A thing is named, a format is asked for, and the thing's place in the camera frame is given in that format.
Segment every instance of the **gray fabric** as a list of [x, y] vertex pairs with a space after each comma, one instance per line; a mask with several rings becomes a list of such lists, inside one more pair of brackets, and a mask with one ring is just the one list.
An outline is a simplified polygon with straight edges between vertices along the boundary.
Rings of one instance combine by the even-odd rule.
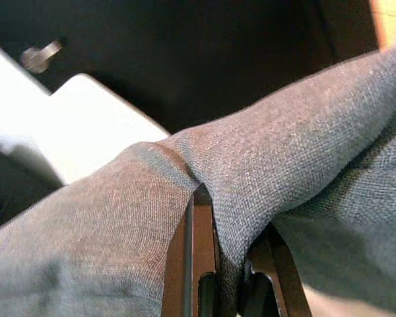
[[201, 182], [221, 316], [274, 216], [306, 283], [396, 311], [396, 48], [131, 146], [0, 228], [0, 316], [157, 316], [165, 252]]

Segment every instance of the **textured fabric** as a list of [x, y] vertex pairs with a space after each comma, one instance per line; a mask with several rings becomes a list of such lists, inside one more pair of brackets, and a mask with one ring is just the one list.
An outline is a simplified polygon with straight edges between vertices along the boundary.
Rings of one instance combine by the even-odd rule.
[[269, 221], [304, 282], [396, 312], [396, 49], [139, 143], [0, 228], [0, 316], [158, 316], [193, 190], [213, 198], [220, 316]]

